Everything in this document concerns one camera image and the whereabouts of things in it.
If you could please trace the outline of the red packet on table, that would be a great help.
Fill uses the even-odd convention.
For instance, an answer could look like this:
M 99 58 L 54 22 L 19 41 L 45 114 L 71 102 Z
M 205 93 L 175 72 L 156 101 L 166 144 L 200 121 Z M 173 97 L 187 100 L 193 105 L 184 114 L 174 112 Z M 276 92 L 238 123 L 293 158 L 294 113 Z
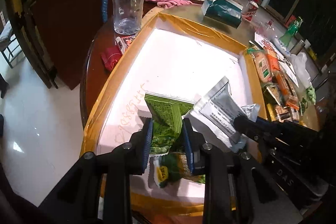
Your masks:
M 111 72 L 122 57 L 122 53 L 118 46 L 112 46 L 101 52 L 100 56 L 105 69 Z

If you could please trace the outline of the brown orange biscuit pack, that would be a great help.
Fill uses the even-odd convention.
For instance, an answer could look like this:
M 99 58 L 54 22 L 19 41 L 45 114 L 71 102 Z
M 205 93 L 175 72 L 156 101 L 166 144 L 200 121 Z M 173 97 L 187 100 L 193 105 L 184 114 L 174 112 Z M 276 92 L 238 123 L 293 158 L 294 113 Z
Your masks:
M 280 71 L 274 73 L 280 92 L 284 98 L 285 106 L 299 110 L 298 96 L 288 77 Z

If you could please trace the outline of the white silver snack packet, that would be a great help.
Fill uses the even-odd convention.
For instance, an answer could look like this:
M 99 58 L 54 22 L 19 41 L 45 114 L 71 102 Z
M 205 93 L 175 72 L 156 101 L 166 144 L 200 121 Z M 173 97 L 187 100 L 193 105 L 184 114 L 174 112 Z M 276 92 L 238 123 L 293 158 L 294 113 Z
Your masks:
M 237 153 L 246 146 L 247 139 L 234 129 L 234 120 L 244 116 L 255 122 L 260 105 L 254 103 L 238 106 L 231 96 L 229 79 L 223 77 L 186 114 L 196 132 L 202 133 L 207 141 L 222 142 Z

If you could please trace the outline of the clear glass cup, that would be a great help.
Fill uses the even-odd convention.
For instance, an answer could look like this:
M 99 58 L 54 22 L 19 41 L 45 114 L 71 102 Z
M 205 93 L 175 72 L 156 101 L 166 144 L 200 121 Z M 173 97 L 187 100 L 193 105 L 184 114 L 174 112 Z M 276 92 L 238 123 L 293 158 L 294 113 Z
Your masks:
M 114 31 L 133 35 L 141 29 L 144 0 L 113 0 Z

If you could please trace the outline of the small dark green packet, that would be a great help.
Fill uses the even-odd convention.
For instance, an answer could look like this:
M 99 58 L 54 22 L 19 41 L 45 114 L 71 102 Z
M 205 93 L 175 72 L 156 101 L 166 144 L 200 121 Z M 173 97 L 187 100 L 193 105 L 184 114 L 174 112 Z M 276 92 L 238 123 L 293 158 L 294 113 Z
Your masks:
M 302 97 L 301 100 L 299 101 L 299 110 L 300 110 L 300 115 L 301 116 L 303 116 L 307 107 L 308 107 L 308 102 L 305 99 L 305 97 Z

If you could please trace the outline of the green plastic bottle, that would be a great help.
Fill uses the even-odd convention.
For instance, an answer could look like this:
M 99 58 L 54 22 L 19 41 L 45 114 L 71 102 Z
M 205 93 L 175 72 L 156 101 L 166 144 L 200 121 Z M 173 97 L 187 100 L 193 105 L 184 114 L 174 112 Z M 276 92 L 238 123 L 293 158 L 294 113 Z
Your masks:
M 291 38 L 295 36 L 295 34 L 298 32 L 298 29 L 301 27 L 301 24 L 303 23 L 303 20 L 301 17 L 296 18 L 295 20 L 292 20 L 289 24 L 288 29 L 286 30 L 285 34 L 279 38 L 280 42 L 282 42 L 282 45 L 284 47 L 288 47 L 289 43 L 291 41 Z

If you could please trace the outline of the printed advertising leaflet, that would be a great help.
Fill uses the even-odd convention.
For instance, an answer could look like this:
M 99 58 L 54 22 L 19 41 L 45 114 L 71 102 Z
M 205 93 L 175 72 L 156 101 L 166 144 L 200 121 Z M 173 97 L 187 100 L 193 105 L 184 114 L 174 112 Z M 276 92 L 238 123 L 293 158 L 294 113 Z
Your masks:
M 254 33 L 254 41 L 257 43 L 257 45 L 266 50 L 271 50 L 275 53 L 275 56 L 278 59 L 279 66 L 284 69 L 286 74 L 289 76 L 289 78 L 292 80 L 292 82 L 299 87 L 297 77 L 294 72 L 293 65 L 285 58 L 285 56 L 280 53 L 280 51 L 276 48 L 276 46 L 267 40 L 264 36 L 258 34 L 257 32 Z

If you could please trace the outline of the green pea snack packet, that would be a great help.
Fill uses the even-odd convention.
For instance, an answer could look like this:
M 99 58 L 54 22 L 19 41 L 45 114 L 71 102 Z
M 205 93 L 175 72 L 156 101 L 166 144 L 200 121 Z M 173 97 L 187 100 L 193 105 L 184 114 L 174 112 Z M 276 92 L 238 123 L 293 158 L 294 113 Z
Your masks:
M 199 184 L 205 183 L 205 175 L 194 176 L 191 174 L 187 164 L 187 157 L 183 152 L 172 152 L 156 156 L 154 157 L 153 165 L 154 181 L 160 188 L 164 188 L 182 178 Z

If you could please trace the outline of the yellow-rimmed white tray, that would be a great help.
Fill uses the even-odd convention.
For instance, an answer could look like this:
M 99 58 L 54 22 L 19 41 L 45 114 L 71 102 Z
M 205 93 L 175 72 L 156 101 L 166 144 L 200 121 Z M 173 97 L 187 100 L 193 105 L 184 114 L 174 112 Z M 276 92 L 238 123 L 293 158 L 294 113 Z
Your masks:
M 239 139 L 215 122 L 223 110 L 259 105 L 266 117 L 260 80 L 247 47 L 239 40 L 192 20 L 193 6 L 163 10 L 142 27 L 109 77 L 89 83 L 98 89 L 84 128 L 82 152 L 104 154 L 128 142 L 154 120 L 150 155 L 172 149 L 183 118 L 217 147 Z M 214 95 L 224 90 L 223 108 Z

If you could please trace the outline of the red white liquor bottle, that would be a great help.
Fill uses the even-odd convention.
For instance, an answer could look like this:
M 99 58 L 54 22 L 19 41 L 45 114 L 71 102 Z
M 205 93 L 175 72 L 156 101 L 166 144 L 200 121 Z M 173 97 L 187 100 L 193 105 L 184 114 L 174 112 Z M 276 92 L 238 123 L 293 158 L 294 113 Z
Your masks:
M 247 22 L 251 22 L 258 9 L 258 0 L 246 0 L 244 9 L 242 10 L 242 17 Z

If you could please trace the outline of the round rice cracker pack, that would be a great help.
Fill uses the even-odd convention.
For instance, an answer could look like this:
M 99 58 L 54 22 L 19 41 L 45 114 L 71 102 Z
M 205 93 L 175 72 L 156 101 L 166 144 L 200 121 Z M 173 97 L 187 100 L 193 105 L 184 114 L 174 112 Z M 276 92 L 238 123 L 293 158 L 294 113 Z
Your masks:
M 254 48 L 248 48 L 247 53 L 252 56 L 259 80 L 262 83 L 271 82 L 272 74 L 265 53 L 261 50 L 256 50 Z

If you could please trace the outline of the white plastic bag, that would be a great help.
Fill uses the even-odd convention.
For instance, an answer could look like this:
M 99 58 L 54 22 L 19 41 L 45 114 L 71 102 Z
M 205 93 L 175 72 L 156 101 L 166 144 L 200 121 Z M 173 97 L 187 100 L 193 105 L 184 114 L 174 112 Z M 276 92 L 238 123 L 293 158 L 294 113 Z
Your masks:
M 289 56 L 290 62 L 294 67 L 295 75 L 299 78 L 304 88 L 311 86 L 311 78 L 309 72 L 306 70 L 307 56 L 304 52 L 297 55 L 291 54 Z

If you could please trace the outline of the clear plastic container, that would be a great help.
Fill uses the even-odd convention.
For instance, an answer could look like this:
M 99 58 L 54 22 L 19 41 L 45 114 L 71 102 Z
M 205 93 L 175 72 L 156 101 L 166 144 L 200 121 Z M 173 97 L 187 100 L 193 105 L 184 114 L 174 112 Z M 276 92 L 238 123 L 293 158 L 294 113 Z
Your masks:
M 271 39 L 274 35 L 273 20 L 270 19 L 267 22 L 255 21 L 252 22 L 252 26 L 255 32 L 265 38 Z

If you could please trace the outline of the teal tissue pack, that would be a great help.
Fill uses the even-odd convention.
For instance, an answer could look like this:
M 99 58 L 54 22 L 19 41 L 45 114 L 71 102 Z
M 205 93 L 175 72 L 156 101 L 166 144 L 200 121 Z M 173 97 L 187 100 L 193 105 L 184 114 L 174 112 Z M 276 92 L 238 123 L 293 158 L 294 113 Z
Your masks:
M 238 28 L 242 22 L 243 6 L 233 0 L 204 0 L 201 11 L 204 16 Z

